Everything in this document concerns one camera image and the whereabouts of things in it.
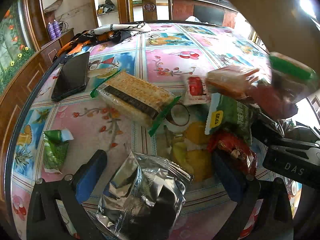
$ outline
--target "yellow label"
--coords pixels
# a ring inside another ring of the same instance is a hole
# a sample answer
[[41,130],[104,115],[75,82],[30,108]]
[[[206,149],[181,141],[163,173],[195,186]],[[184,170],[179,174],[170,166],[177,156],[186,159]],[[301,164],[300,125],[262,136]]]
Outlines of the yellow label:
[[211,114],[210,128],[214,128],[214,127],[219,126],[221,124],[221,122],[222,122],[222,117],[223,117],[223,111],[222,110],[213,112]]

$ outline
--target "shelf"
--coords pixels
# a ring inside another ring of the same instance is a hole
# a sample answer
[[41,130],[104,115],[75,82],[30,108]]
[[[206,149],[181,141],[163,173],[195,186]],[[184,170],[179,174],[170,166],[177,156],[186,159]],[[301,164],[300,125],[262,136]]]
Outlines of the shelf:
[[112,12],[117,12],[117,11],[104,12],[104,13],[102,13],[102,14],[97,14],[97,16],[104,15],[104,14],[109,14],[109,13],[112,13]]

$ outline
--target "brown label on package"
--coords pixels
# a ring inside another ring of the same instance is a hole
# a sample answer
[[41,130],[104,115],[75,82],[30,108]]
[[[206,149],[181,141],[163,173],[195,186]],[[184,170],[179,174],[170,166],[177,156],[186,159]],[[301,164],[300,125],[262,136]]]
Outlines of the brown label on package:
[[123,100],[124,102],[132,105],[134,108],[140,110],[141,112],[147,114],[148,116],[151,117],[152,120],[154,120],[157,115],[159,114],[156,109],[152,108],[151,106],[146,105],[145,103],[127,95],[126,93],[112,87],[112,86],[107,86],[104,89],[105,92],[110,93],[118,98],[120,98],[121,100]]

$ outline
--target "silver foil bag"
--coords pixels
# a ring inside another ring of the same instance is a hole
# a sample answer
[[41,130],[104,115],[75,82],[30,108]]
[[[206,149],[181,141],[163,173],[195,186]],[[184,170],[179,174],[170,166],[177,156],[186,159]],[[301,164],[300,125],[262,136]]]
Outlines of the silver foil bag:
[[166,239],[192,179],[167,159],[130,151],[89,215],[113,239]]

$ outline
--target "phone screen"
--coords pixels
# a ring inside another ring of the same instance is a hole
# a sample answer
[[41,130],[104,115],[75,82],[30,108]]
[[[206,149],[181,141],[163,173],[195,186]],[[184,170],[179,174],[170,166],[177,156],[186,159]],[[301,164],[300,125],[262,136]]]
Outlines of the phone screen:
[[69,59],[62,67],[53,89],[54,97],[86,85],[86,74],[90,52],[85,52]]

